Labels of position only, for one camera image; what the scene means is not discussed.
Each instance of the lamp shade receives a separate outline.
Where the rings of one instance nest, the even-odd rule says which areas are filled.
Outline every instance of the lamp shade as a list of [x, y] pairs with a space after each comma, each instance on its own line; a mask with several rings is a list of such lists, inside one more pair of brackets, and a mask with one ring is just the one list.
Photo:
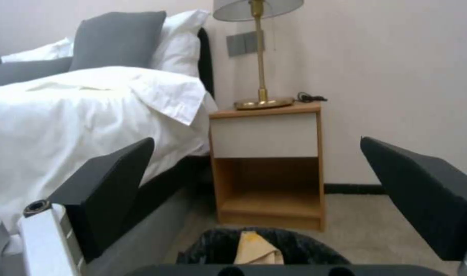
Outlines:
[[[214, 0], [213, 17], [221, 21], [250, 21], [249, 0]], [[303, 5], [303, 0], [264, 0], [263, 18], [274, 17], [296, 10]]]

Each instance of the gray carpet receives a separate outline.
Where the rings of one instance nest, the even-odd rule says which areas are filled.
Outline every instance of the gray carpet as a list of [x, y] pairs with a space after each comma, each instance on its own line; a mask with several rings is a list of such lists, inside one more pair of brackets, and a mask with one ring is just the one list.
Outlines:
[[[420, 265], [456, 275], [458, 262], [445, 262], [419, 237], [387, 196], [326, 196], [327, 229], [324, 233], [294, 230], [326, 243], [353, 264]], [[177, 253], [188, 248], [199, 235], [214, 227], [214, 199], [198, 199], [164, 262], [174, 263]], [[242, 225], [222, 225], [242, 227]]]

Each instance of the black baseboard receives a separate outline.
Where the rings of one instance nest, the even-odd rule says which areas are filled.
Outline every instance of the black baseboard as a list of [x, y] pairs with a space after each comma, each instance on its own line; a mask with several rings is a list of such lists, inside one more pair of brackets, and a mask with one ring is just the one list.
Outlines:
[[324, 185], [326, 194], [386, 194], [382, 185], [372, 184], [332, 184]]

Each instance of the wooden nightstand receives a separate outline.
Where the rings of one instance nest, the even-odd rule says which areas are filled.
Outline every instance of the wooden nightstand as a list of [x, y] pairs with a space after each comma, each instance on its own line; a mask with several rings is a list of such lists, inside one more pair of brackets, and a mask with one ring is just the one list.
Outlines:
[[220, 223], [324, 230], [320, 103], [209, 117]]

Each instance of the paper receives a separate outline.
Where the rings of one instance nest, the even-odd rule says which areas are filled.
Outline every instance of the paper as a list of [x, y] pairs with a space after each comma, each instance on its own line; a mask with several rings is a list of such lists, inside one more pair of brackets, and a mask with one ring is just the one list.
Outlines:
[[284, 264], [281, 251], [256, 232], [244, 231], [240, 236], [235, 264]]

